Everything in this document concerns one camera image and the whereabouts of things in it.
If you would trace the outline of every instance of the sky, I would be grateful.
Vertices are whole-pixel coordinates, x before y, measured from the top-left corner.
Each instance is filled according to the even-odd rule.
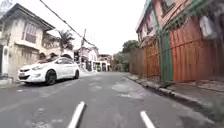
[[[101,54],[117,53],[122,50],[125,41],[137,40],[135,29],[145,3],[145,0],[43,1],[78,33],[83,34],[84,29],[87,29],[86,39],[95,44]],[[57,30],[69,30],[39,0],[14,0],[14,3],[20,3]],[[79,48],[81,38],[75,33],[74,37],[73,44],[75,48]]]

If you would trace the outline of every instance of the car wheel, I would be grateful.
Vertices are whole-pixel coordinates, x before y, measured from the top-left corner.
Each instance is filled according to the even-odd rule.
[[[75,77],[74,78],[75,79],[78,79],[79,78],[79,71],[78,70],[75,71]]]
[[[47,71],[46,77],[45,77],[45,83],[47,85],[53,85],[55,84],[56,80],[57,80],[56,72],[54,70]]]

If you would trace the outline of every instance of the white car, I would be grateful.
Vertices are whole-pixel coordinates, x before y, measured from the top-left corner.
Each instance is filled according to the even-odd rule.
[[[53,85],[58,79],[79,78],[78,64],[66,57],[42,60],[36,64],[23,66],[18,78],[25,83],[45,82]]]

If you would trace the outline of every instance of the residential street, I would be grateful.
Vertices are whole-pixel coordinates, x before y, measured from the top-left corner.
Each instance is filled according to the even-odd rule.
[[[215,128],[212,121],[130,81],[126,73],[99,73],[54,86],[0,89],[1,128],[66,128],[74,109],[87,104],[80,128],[145,128],[145,110],[156,128]]]

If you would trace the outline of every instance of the power line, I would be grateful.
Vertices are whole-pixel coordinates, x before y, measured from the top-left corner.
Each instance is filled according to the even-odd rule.
[[[79,34],[71,25],[69,25],[65,20],[63,20],[56,12],[54,12],[47,4],[43,2],[43,0],[40,0],[40,2],[47,8],[49,9],[52,13],[54,13],[55,16],[57,16],[62,22],[64,22],[72,31],[74,31],[79,37],[83,38],[84,42],[87,42],[88,44],[96,47],[96,45],[90,43],[89,41],[86,40],[85,37],[83,37],[81,34]]]

